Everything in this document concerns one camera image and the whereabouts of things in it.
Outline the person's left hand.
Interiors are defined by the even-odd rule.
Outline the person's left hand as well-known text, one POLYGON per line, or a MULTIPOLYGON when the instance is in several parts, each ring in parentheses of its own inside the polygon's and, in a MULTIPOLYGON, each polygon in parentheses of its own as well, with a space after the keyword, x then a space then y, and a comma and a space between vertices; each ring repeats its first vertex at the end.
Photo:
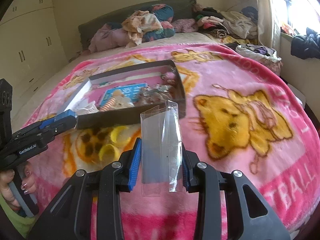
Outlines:
MULTIPOLYGON (((24 166, 24 175, 20 184, 20 189, 25 195, 35 193, 36 179, 33 173, 33 167, 30 162, 26 162, 24 166)), ((16 197, 18 186, 14 184, 15 171, 6 170, 1 171, 1 196, 7 205, 15 212, 21 209, 20 201, 16 197)))

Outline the green sleeve forearm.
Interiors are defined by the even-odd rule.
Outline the green sleeve forearm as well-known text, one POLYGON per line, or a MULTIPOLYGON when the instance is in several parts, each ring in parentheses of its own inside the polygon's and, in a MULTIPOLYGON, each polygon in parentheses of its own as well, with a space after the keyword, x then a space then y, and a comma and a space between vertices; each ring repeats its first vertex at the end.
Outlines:
POLYGON ((12 210, 3 196, 1 196, 1 207, 13 224, 14 228, 21 234, 22 237, 26 238, 33 227, 36 217, 23 217, 12 210))

